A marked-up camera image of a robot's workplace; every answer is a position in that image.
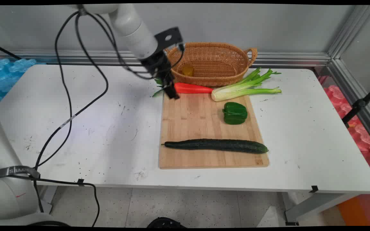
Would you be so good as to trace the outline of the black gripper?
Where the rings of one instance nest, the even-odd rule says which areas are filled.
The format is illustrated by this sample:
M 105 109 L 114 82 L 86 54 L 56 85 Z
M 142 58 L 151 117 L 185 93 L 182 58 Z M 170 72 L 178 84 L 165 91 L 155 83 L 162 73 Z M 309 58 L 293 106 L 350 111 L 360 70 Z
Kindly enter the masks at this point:
M 174 77 L 171 73 L 172 65 L 164 51 L 160 51 L 139 61 L 145 68 L 145 72 L 139 74 L 141 78 L 152 79 L 157 85 L 163 85 L 163 91 L 169 98 L 179 98 L 175 88 Z

